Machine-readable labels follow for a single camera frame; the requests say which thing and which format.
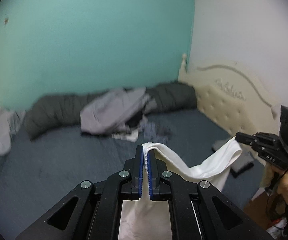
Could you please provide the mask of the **grey shirt pile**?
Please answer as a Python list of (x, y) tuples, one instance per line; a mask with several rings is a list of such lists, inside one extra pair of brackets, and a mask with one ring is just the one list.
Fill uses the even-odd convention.
[(88, 103), (80, 112), (81, 131), (93, 135), (128, 133), (126, 124), (137, 113), (157, 108), (145, 87), (113, 89)]

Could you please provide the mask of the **folded grey garment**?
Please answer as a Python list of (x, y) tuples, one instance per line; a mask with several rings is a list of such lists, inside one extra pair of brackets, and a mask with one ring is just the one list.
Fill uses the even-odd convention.
[(229, 139), (225, 139), (225, 140), (217, 140), (213, 145), (212, 145), (212, 150), (213, 152), (218, 151), (223, 145), (225, 145)]

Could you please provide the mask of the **dark grey rolled duvet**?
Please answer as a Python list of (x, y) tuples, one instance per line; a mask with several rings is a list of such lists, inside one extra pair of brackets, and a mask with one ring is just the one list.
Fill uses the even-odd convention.
[[(146, 88), (150, 104), (144, 113), (165, 113), (197, 107), (196, 91), (182, 82), (160, 83)], [(30, 140), (50, 129), (80, 124), (80, 112), (89, 103), (100, 98), (106, 91), (88, 94), (45, 95), (27, 112), (24, 127)]]

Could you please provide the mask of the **black and white garment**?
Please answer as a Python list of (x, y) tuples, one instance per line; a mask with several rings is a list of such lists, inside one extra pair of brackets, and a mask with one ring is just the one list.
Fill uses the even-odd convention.
[(138, 139), (138, 135), (139, 135), (138, 129), (134, 129), (130, 133), (115, 133), (112, 134), (111, 136), (113, 137), (113, 139), (116, 140), (126, 140), (130, 142), (136, 142)]

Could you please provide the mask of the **cream tufted headboard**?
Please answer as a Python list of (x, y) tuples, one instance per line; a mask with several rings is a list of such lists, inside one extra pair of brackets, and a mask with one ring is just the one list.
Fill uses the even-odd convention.
[(279, 132), (271, 111), (278, 101), (239, 62), (209, 60), (189, 66), (183, 54), (178, 80), (194, 87), (198, 110), (231, 136)]

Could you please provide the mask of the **blue-grey crumpled garment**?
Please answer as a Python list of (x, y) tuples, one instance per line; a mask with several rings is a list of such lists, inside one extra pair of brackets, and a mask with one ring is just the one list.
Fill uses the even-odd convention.
[(144, 139), (154, 143), (166, 144), (172, 136), (171, 130), (158, 122), (147, 122), (141, 131)]

